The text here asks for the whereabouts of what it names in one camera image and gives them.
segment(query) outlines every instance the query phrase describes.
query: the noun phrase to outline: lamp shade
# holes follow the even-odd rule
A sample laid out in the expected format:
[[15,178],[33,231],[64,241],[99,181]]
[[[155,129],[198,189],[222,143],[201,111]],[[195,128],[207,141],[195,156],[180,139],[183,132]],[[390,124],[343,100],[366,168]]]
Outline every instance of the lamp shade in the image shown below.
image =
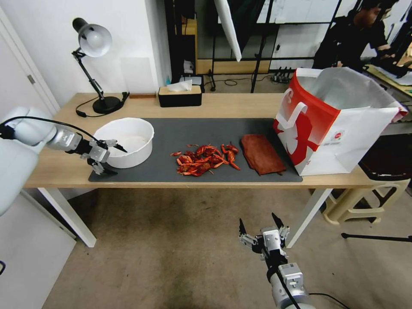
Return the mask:
[[79,34],[80,48],[87,56],[100,57],[109,51],[112,36],[105,27],[88,24],[82,18],[75,18],[73,28]]

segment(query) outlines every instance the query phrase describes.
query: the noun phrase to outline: beige stool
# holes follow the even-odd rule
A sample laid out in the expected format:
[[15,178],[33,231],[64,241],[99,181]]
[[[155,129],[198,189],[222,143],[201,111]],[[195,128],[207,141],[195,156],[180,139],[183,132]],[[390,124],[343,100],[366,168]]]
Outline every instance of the beige stool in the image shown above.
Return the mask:
[[[352,218],[376,218],[373,223],[381,221],[382,214],[392,206],[405,191],[410,179],[392,181],[377,185],[372,189],[346,189],[337,199],[332,194],[326,199],[324,219],[331,224],[339,224]],[[380,189],[390,188],[387,194]],[[354,208],[368,193],[373,192],[379,200],[379,207],[367,209]]]

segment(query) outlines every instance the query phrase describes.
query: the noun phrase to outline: black shirt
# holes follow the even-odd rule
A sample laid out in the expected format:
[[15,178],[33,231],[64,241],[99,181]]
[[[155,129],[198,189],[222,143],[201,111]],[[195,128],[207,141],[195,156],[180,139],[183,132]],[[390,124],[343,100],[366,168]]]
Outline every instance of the black shirt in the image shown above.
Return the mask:
[[372,27],[359,29],[354,25],[356,12],[335,19],[336,24],[326,33],[313,63],[314,69],[335,67],[338,61],[343,66],[361,70],[361,55],[369,43],[371,48],[387,44],[385,24],[376,22]]

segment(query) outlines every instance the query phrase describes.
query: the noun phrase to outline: red and white paper bag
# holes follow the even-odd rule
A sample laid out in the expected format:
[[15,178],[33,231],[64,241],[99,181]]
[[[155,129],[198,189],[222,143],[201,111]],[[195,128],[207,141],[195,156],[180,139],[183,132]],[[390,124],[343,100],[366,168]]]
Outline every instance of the red and white paper bag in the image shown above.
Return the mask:
[[407,111],[349,68],[297,69],[273,128],[299,175],[350,173]]

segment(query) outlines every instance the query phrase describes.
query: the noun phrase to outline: gray desk mat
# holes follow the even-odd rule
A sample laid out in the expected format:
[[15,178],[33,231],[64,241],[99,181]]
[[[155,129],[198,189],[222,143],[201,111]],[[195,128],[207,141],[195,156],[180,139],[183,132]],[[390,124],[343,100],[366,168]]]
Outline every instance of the gray desk mat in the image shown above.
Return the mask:
[[[270,118],[145,118],[154,128],[153,151],[150,157],[138,166],[128,169],[106,167],[118,172],[117,175],[97,175],[94,172],[89,177],[91,182],[301,182],[300,177],[282,143],[272,129],[273,119]],[[286,171],[259,176],[249,168],[240,147],[240,139],[245,134],[264,134],[271,142]],[[213,169],[214,175],[207,172],[200,177],[183,176],[176,172],[177,157],[171,157],[171,152],[186,150],[195,151],[196,147],[187,148],[187,144],[219,147],[232,142],[239,148],[236,164],[240,171],[221,165]]]

